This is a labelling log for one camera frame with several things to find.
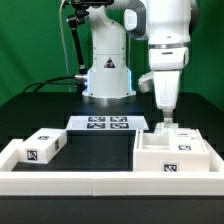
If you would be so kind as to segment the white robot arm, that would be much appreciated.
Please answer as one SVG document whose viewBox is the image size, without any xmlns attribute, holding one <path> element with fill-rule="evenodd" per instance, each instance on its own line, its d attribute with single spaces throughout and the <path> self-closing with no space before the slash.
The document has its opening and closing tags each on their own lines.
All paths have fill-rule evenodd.
<svg viewBox="0 0 224 224">
<path fill-rule="evenodd" d="M 189 61 L 196 0 L 115 0 L 123 22 L 108 16 L 104 5 L 88 9 L 93 62 L 83 96 L 106 104 L 155 89 L 166 126 L 173 123 L 179 82 Z"/>
</svg>

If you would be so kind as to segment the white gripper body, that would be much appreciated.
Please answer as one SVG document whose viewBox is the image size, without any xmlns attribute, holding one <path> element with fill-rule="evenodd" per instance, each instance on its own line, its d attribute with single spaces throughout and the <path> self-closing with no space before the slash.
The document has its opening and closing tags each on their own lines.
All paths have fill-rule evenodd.
<svg viewBox="0 0 224 224">
<path fill-rule="evenodd" d="M 156 104 L 159 109 L 164 111 L 175 109 L 180 75 L 188 61 L 187 47 L 149 51 L 149 65 L 154 76 Z"/>
</svg>

